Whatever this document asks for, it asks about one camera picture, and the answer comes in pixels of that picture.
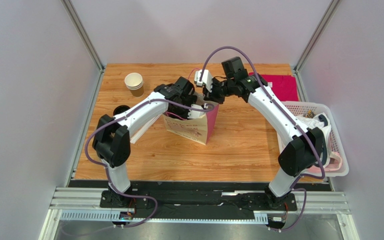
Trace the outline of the beige Cakes paper bag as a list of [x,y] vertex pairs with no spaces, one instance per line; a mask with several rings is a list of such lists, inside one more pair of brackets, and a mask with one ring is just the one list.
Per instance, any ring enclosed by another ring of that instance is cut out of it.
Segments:
[[176,82],[170,83],[168,87],[174,87],[180,93],[170,98],[171,101],[179,103],[180,97],[196,95],[195,104],[202,105],[205,103],[213,104],[214,108],[196,119],[184,119],[177,115],[177,109],[180,106],[169,104],[167,111],[164,113],[164,123],[166,130],[184,138],[190,139],[197,143],[206,145],[214,131],[216,119],[219,112],[219,104],[209,100],[204,100],[204,95],[195,91],[192,82],[187,78],[180,76]]

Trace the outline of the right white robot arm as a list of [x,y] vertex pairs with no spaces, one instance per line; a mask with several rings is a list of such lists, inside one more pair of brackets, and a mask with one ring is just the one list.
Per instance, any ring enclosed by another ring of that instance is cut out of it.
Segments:
[[310,128],[294,116],[275,96],[259,74],[250,75],[240,57],[222,62],[225,78],[211,76],[206,69],[195,72],[194,83],[205,100],[223,104],[226,97],[242,98],[258,110],[281,137],[285,148],[278,157],[280,169],[264,190],[263,202],[270,209],[282,207],[293,186],[309,168],[324,167],[328,150],[319,127]]

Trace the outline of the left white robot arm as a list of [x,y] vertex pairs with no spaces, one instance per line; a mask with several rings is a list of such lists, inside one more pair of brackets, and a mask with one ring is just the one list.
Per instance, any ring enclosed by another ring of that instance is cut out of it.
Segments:
[[166,112],[186,117],[197,102],[194,85],[184,77],[175,83],[157,86],[137,105],[114,116],[103,115],[96,130],[86,140],[99,160],[86,153],[89,161],[104,167],[108,190],[103,192],[102,207],[131,207],[137,195],[129,192],[131,181],[127,173],[127,160],[131,155],[131,138],[153,118]]

